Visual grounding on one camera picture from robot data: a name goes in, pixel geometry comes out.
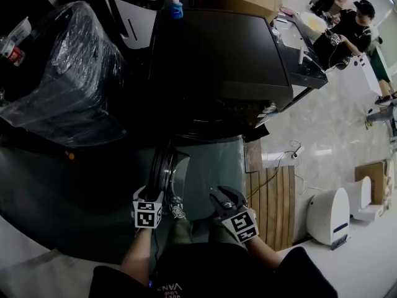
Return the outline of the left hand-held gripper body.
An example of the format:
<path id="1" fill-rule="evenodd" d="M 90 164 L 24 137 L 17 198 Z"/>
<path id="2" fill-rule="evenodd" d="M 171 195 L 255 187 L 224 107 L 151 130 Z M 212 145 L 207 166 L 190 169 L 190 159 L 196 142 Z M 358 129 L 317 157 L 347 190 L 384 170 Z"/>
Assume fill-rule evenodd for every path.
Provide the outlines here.
<path id="1" fill-rule="evenodd" d="M 155 201 L 147 201 L 147 195 L 146 186 L 134 192 L 132 218 L 136 228 L 156 229 L 162 219 L 163 192 Z"/>

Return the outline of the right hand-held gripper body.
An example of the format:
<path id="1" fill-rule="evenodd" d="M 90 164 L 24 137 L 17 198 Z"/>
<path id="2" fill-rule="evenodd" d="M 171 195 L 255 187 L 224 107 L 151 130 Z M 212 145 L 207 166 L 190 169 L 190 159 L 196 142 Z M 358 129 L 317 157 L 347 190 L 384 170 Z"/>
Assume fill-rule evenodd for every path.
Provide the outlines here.
<path id="1" fill-rule="evenodd" d="M 259 235 L 256 214 L 247 205 L 222 209 L 218 215 L 223 226 L 240 244 Z"/>

